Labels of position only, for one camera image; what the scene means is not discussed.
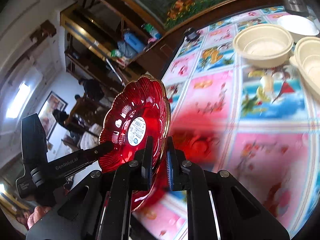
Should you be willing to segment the person's left hand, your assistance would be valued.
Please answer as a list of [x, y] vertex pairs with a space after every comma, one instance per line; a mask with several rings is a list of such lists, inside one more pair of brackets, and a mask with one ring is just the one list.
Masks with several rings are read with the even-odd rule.
[[31, 229], [35, 223], [37, 223], [44, 215], [46, 215], [52, 208], [48, 206], [35, 207], [33, 213], [29, 216], [27, 220], [28, 228]]

